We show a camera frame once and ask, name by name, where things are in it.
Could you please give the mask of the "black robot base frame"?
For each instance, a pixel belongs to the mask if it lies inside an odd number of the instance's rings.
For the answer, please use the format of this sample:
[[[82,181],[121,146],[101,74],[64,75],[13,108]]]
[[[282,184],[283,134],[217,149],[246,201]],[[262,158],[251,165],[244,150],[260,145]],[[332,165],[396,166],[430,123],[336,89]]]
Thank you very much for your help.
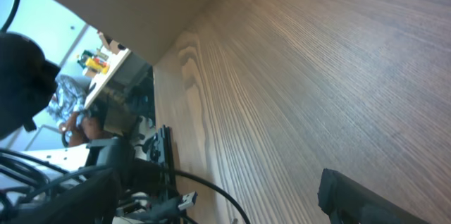
[[[149,162],[162,168],[175,168],[171,145],[171,129],[169,127],[163,125],[152,136],[145,139],[142,150]],[[155,195],[161,200],[179,195],[174,175],[159,173],[156,177],[157,181],[153,182],[153,186],[155,187]]]

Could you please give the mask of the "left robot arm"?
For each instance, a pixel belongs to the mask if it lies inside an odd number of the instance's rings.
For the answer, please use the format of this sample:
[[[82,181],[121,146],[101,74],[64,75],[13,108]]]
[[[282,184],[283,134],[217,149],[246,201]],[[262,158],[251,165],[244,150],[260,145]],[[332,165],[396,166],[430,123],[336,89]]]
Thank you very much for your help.
[[[45,59],[30,39],[15,33],[1,33],[1,138],[23,126],[34,130],[33,117],[47,108],[61,86],[60,68]],[[124,183],[131,182],[130,168],[135,151],[119,137],[74,136],[69,147],[85,145],[91,153],[87,165],[109,163],[118,166]]]

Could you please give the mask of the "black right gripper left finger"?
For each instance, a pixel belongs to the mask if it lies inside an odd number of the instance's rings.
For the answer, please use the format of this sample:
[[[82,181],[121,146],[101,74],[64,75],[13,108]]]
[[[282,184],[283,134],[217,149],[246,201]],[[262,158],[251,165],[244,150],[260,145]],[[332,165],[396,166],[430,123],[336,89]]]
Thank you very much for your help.
[[[88,167],[63,175],[46,185],[53,189],[81,175],[89,178],[56,198],[25,211],[11,210],[7,222],[13,224],[112,223],[122,184],[119,172],[110,167]]]

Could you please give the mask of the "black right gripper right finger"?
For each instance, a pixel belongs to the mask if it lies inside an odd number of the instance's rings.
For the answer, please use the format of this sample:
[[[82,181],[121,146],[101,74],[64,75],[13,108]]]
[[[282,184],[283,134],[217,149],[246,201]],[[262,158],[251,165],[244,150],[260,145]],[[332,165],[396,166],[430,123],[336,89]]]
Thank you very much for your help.
[[[342,173],[323,169],[318,191],[331,224],[428,224]]]

